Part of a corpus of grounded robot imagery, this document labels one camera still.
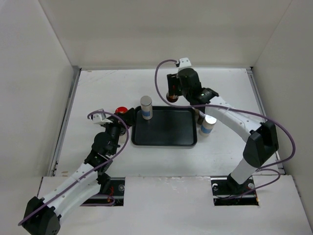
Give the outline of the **red-lid chili sauce jar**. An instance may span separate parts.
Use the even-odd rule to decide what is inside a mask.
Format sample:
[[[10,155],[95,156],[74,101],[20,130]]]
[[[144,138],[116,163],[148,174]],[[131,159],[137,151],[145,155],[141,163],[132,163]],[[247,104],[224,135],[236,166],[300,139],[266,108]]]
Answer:
[[[123,114],[126,114],[127,111],[128,111],[128,108],[126,108],[126,107],[124,107],[124,106],[121,106],[121,107],[116,108],[115,114],[121,114],[121,115],[123,115]]]

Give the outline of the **small red-lid sauce jar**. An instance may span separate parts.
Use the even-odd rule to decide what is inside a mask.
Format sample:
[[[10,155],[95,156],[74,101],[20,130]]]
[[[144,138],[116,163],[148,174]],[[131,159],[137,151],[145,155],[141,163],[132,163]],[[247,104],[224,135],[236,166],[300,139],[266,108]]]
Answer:
[[[178,101],[179,96],[178,96],[178,95],[175,95],[175,94],[171,95],[171,94],[169,94],[169,92],[168,92],[168,93],[166,94],[166,99],[167,99],[167,101],[168,101],[169,103],[175,103],[175,102]]]

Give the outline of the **silver-lid blue-label bottle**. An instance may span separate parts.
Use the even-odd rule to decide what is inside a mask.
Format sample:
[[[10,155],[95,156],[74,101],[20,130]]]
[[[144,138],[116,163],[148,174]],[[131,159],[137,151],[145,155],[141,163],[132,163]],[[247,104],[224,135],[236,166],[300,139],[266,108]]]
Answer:
[[[145,120],[150,120],[153,117],[152,99],[145,95],[140,99],[141,113]]]
[[[200,124],[200,130],[199,130],[200,135],[203,137],[208,137],[210,133],[212,132],[216,122],[217,122],[216,118],[206,115],[202,119],[201,124]]]

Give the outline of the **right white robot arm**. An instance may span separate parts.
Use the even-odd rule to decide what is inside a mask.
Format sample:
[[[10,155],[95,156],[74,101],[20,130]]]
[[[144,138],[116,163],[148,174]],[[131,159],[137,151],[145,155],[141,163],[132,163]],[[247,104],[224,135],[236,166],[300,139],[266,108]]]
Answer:
[[[248,178],[278,150],[275,124],[270,120],[259,122],[233,111],[232,106],[216,91],[201,85],[198,73],[192,68],[168,74],[167,83],[166,99],[169,102],[174,103],[183,96],[203,114],[200,127],[203,136],[212,132],[214,121],[220,121],[245,142],[243,158],[228,175],[226,182],[231,193],[242,191]]]

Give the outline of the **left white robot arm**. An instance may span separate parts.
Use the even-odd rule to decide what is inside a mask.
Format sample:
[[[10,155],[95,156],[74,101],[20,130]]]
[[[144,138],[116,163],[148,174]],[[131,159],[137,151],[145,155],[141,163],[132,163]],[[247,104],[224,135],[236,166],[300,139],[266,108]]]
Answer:
[[[71,176],[42,198],[34,196],[28,201],[18,225],[31,235],[56,235],[66,216],[76,207],[95,194],[105,195],[110,189],[111,179],[106,170],[126,147],[119,145],[119,137],[125,134],[126,140],[129,139],[129,128],[135,125],[135,109],[114,114],[99,109],[87,118],[105,131],[94,137],[90,153]]]

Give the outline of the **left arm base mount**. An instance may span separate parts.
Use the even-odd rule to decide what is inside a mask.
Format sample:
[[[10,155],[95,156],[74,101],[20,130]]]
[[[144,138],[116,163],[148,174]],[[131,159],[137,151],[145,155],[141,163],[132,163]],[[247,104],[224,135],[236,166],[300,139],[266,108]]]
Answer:
[[[123,206],[125,183],[125,177],[110,177],[110,179],[106,180],[105,184],[101,186],[100,191],[86,200],[82,206]]]

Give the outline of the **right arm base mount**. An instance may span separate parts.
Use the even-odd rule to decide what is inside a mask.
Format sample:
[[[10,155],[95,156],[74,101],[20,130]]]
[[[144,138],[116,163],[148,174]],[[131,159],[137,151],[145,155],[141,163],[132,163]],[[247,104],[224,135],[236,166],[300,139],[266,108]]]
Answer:
[[[230,182],[227,177],[212,177],[210,179],[213,203],[215,206],[258,206],[255,183],[252,177],[242,185]]]

